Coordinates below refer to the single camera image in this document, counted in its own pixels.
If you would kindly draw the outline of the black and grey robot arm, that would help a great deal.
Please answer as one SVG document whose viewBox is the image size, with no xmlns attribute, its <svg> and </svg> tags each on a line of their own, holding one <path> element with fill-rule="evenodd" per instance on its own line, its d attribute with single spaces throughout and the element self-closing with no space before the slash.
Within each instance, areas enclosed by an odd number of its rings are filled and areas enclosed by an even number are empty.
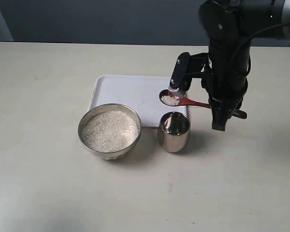
<svg viewBox="0 0 290 232">
<path fill-rule="evenodd" d="M 247 91 L 254 38 L 290 41 L 290 0 L 207 0 L 199 22 L 209 38 L 202 81 L 209 95 L 212 129 L 224 131 Z"/>
</svg>

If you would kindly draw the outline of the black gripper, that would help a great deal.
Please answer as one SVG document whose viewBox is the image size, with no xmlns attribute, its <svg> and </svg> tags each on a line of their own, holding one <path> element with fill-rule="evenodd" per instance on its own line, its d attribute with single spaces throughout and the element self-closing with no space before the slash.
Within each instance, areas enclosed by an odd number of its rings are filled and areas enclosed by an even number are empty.
<svg viewBox="0 0 290 232">
<path fill-rule="evenodd" d="M 240 108 L 247 91 L 251 59 L 250 43 L 237 50 L 240 43 L 210 41 L 208 45 L 205 70 L 210 75 L 202 80 L 202 87 L 208 93 L 213 130 L 225 131 L 231 117 L 244 118 L 244 111 Z"/>
</svg>

